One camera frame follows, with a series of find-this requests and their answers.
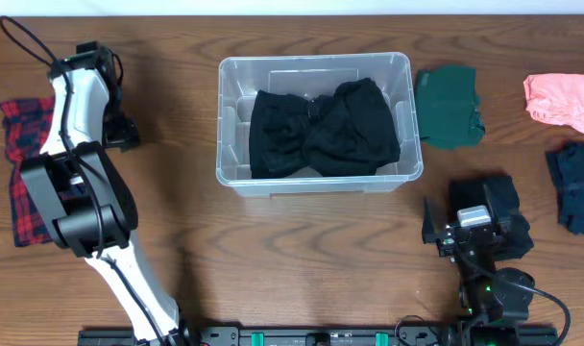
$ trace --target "black folded cloth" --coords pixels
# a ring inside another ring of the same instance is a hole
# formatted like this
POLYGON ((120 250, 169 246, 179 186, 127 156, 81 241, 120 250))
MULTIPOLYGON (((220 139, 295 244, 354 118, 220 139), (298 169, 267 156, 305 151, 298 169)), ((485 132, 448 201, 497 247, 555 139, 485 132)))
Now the black folded cloth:
POLYGON ((568 143, 546 158, 557 188, 559 223, 575 235, 584 234, 584 143, 568 143))
POLYGON ((255 99, 253 179, 283 178, 307 166, 324 177, 375 175, 400 152, 392 114, 369 78, 310 101, 262 90, 255 99))
POLYGON ((497 217, 499 222, 509 221, 509 232, 503 235, 505 242, 493 253, 495 260, 521 259, 533 248, 533 240, 529 235, 531 227, 519 211, 521 201, 512 177, 498 174, 453 181, 450 182, 449 195, 452 212, 485 206, 492 209, 493 216, 497 217))

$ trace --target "folded cloth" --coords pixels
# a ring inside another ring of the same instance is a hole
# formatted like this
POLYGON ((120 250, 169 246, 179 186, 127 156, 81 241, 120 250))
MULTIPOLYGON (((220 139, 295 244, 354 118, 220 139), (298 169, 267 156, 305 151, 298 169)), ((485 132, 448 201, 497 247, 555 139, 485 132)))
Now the folded cloth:
POLYGON ((421 140, 441 149, 476 146, 486 133, 479 103, 475 68, 445 65, 420 71, 416 113, 421 140))
POLYGON ((19 99, 0 103, 6 130, 6 159, 14 165, 9 183, 15 246, 51 240, 19 172, 20 163, 38 156, 51 129, 55 98, 19 99))
POLYGON ((325 177, 374 175, 400 152, 392 114, 369 78, 310 101, 262 90, 255 99, 253 179, 283 178, 306 166, 325 177))
POLYGON ((450 207, 453 212, 476 206, 487 206, 499 219, 509 219, 510 229, 505 237, 505 244, 493 254, 495 260, 521 259, 533 248, 533 240, 529 235, 531 226, 521 215, 521 201, 514 187, 512 177, 508 175, 493 175, 488 177, 450 182, 450 207))
POLYGON ((570 125, 584 134, 584 75, 530 75, 523 85, 526 110, 533 119, 570 125))
POLYGON ((584 234, 584 143, 568 143, 546 157, 557 188, 559 224, 575 235, 584 234))

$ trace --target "storage container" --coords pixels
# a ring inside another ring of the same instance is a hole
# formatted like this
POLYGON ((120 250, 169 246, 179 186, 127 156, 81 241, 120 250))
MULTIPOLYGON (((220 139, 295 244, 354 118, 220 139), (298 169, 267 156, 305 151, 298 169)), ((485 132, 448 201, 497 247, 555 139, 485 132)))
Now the storage container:
POLYGON ((418 179, 423 159, 409 59, 402 53, 308 57, 227 58, 219 66, 216 175, 242 196, 273 193, 365 191, 390 192, 418 179), (369 77, 381 89, 401 145, 401 158, 375 176, 325 178, 304 168, 283 179, 253 180, 249 135, 259 90, 307 99, 332 95, 344 82, 369 77))

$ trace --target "wood grain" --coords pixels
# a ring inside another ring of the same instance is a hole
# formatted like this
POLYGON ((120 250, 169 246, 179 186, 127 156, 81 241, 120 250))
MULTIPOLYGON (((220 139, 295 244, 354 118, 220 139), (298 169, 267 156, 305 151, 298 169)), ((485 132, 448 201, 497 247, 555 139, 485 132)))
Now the wood grain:
MULTIPOLYGON (((25 18, 59 56, 98 39, 122 58, 123 107, 146 143, 110 155, 134 194, 138 232, 188 314, 246 325, 394 324, 457 313, 457 276, 420 239, 422 197, 450 179, 513 176, 535 248, 501 263, 572 311, 584 345, 584 236, 556 223, 544 152, 584 136, 524 111, 528 74, 584 73, 584 16, 25 18), (415 70, 477 68, 488 134, 476 148, 423 146, 425 173, 389 194, 243 199, 215 179, 217 67, 229 56, 404 52, 415 70)), ((48 96, 46 69, 0 32, 0 101, 48 96)), ((129 326, 98 275, 55 245, 14 248, 0 112, 0 345, 73 345, 85 327, 129 326)), ((563 326, 535 298, 531 321, 563 326)))

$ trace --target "green cloth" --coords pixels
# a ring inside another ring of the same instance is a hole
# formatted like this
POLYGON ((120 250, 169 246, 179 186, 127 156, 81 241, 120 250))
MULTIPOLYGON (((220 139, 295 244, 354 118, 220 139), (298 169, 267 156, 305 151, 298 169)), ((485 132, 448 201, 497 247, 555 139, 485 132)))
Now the green cloth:
POLYGON ((420 139, 442 149, 476 146, 486 133, 479 104, 475 68, 445 65, 420 71, 416 81, 420 139))

